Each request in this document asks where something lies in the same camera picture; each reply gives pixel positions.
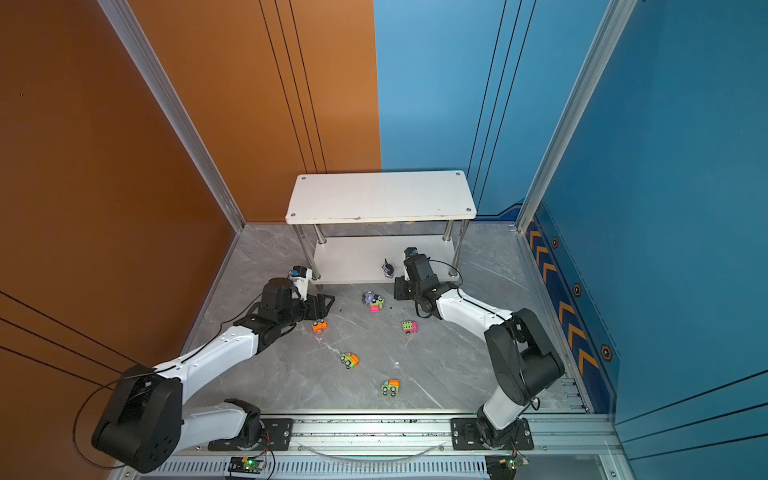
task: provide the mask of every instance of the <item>floor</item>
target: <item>floor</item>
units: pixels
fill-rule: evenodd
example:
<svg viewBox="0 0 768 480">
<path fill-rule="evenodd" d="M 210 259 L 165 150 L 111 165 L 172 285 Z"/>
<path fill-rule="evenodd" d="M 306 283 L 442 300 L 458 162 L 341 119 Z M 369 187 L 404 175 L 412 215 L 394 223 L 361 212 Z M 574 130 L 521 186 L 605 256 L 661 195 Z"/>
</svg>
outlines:
<svg viewBox="0 0 768 480">
<path fill-rule="evenodd" d="M 444 223 L 358 224 L 326 226 L 328 237 L 442 233 Z M 310 242 L 315 237 L 306 229 Z M 526 287 L 525 272 L 505 223 L 474 222 L 465 237 L 459 262 L 464 291 L 494 306 L 536 311 Z M 458 238 L 458 224 L 454 229 Z M 272 277 L 285 276 L 293 265 L 304 265 L 293 228 L 282 224 L 249 224 L 194 334 L 200 345 L 262 290 Z M 364 292 L 384 297 L 384 309 L 371 313 L 362 305 Z M 310 286 L 310 293 L 316 288 Z M 495 390 L 485 343 L 463 328 L 435 319 L 417 319 L 413 302 L 392 298 L 392 284 L 325 285 L 336 296 L 328 330 L 318 335 L 301 322 L 289 335 L 258 356 L 234 366 L 200 390 L 188 406 L 211 405 L 239 398 L 263 412 L 298 409 L 459 409 L 475 412 Z M 419 331 L 403 333 L 400 323 L 415 319 Z M 346 369 L 339 354 L 355 353 L 360 364 Z M 389 379 L 400 381 L 393 398 L 381 394 Z M 569 409 L 572 399 L 562 382 L 540 396 L 543 410 Z"/>
</svg>

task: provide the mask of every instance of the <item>toy car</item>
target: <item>toy car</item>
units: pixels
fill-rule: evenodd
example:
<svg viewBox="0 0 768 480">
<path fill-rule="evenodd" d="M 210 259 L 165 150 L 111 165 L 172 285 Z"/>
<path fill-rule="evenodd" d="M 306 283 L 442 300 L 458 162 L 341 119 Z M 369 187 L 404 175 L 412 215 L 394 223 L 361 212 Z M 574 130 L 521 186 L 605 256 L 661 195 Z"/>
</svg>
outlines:
<svg viewBox="0 0 768 480">
<path fill-rule="evenodd" d="M 324 319 L 312 322 L 312 330 L 315 331 L 315 333 L 323 333 L 328 329 L 328 322 Z"/>
<path fill-rule="evenodd" d="M 402 323 L 402 331 L 406 333 L 414 333 L 419 331 L 419 326 L 416 324 L 416 322 L 403 322 Z"/>
<path fill-rule="evenodd" d="M 357 359 L 357 355 L 354 353 L 342 353 L 341 355 L 341 363 L 346 365 L 346 369 L 353 369 L 355 368 L 355 365 L 360 363 L 360 361 Z"/>
<path fill-rule="evenodd" d="M 389 380 L 386 383 L 384 383 L 384 385 L 382 385 L 382 394 L 384 395 L 388 393 L 391 396 L 395 396 L 399 391 L 400 391 L 399 380 Z"/>
<path fill-rule="evenodd" d="M 362 295 L 362 304 L 375 313 L 384 308 L 384 297 L 376 295 L 374 292 L 365 292 Z"/>
</svg>

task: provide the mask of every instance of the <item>orange wall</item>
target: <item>orange wall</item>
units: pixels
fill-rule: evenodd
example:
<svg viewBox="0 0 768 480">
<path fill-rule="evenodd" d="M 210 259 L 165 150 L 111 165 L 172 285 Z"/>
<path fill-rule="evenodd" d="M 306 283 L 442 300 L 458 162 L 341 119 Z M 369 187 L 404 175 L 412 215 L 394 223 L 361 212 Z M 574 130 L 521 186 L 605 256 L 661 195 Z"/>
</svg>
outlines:
<svg viewBox="0 0 768 480">
<path fill-rule="evenodd" d="M 98 3 L 3 2 L 0 65 L 0 290 L 145 365 L 177 355 L 233 231 Z M 2 296 L 0 317 L 131 365 Z M 118 377 L 2 322 L 0 346 L 96 382 Z M 2 477 L 105 477 L 70 443 L 96 387 L 4 350 L 0 362 Z M 89 444 L 107 397 L 78 430 L 104 465 Z"/>
<path fill-rule="evenodd" d="M 380 170 L 372 0 L 130 5 L 246 220 L 283 221 L 298 174 Z"/>
</svg>

